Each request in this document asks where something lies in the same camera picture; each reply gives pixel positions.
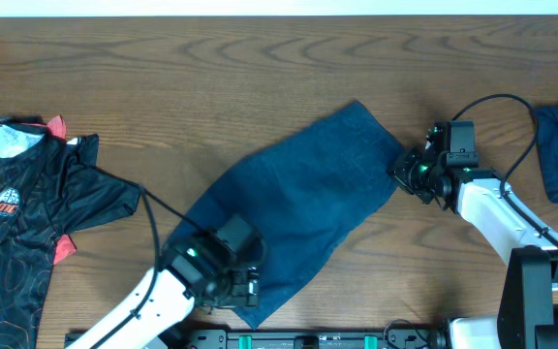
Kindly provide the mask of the dark blue denim shorts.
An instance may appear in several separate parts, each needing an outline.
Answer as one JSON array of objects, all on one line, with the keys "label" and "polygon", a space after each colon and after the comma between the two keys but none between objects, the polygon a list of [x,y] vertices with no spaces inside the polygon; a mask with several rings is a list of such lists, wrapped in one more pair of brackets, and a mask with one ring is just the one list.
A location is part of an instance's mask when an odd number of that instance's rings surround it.
[{"label": "dark blue denim shorts", "polygon": [[257,329],[323,268],[334,249],[392,196],[388,167],[403,148],[359,101],[245,156],[195,201],[187,216],[220,228],[239,214],[267,254],[257,307],[236,315]]}]

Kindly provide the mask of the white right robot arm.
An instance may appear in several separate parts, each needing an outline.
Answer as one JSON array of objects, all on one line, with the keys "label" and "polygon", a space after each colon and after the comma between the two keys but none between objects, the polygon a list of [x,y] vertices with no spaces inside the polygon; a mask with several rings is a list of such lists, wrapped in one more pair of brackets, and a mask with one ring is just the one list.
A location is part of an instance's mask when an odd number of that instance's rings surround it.
[{"label": "white right robot arm", "polygon": [[470,121],[436,123],[388,173],[404,192],[474,226],[507,266],[497,314],[447,320],[430,348],[558,348],[558,232],[480,165]]}]

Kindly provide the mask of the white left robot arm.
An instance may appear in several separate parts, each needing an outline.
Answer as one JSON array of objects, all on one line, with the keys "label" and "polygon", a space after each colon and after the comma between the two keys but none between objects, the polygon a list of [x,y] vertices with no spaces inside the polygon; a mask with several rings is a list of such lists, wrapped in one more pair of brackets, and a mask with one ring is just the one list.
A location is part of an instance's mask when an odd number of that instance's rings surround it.
[{"label": "white left robot arm", "polygon": [[178,240],[118,306],[67,346],[143,348],[197,306],[255,308],[265,255],[262,234],[237,214],[218,230]]}]

